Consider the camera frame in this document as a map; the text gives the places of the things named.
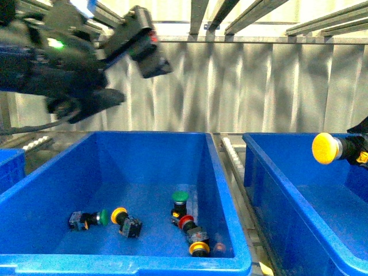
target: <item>black cable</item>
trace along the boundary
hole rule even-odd
[[[42,131],[43,129],[56,127],[57,125],[64,124],[68,120],[72,119],[78,113],[79,113],[79,110],[76,110],[76,111],[72,112],[69,116],[65,116],[57,122],[51,122],[51,123],[45,124],[45,125],[36,125],[36,126],[27,125],[27,126],[23,126],[21,128],[3,129],[3,130],[0,130],[0,136],[2,136],[2,135],[13,135],[13,134],[18,134],[18,133],[26,133],[26,132]]]

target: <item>yellow mushroom button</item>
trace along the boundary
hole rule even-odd
[[[313,140],[312,152],[319,163],[327,165],[337,157],[339,144],[329,133],[320,133]]]

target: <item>aluminum beam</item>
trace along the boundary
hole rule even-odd
[[[240,0],[218,0],[210,17],[210,32],[216,30],[226,16],[231,12]]]
[[[287,29],[286,34],[288,36],[306,34],[314,30],[332,27],[365,17],[368,17],[368,1],[298,24],[297,26]]]
[[[336,36],[344,33],[353,33],[360,30],[368,29],[368,19],[363,19],[355,22],[351,22],[344,25],[324,29],[321,31],[321,36]]]
[[[288,0],[256,0],[225,30],[226,35],[233,35],[248,27],[258,19],[280,7]]]
[[[200,32],[203,17],[208,6],[209,0],[191,0],[190,9],[190,31],[191,35],[197,35]]]
[[[93,20],[114,29],[118,26],[120,19],[121,17],[117,13],[97,2]]]

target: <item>green led light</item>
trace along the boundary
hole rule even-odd
[[[64,44],[59,41],[59,40],[56,40],[56,39],[47,39],[48,41],[48,45],[50,47],[53,47],[55,49],[63,49],[64,48]]]

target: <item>overhead rail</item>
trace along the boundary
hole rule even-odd
[[[314,30],[329,28],[335,25],[347,23],[368,17],[368,1],[336,11],[320,18],[298,24],[286,30],[288,36],[307,34]]]
[[[288,0],[256,0],[237,19],[233,21],[225,30],[226,35],[233,35],[238,31],[248,27],[258,19],[269,14],[274,9],[280,7]]]
[[[321,31],[321,36],[336,36],[345,33],[358,32],[360,30],[368,30],[368,18],[324,29]]]
[[[240,0],[218,0],[209,19],[210,25],[208,30],[210,32],[216,30],[239,1]]]
[[[208,2],[209,0],[191,0],[189,31],[191,35],[199,34]]]

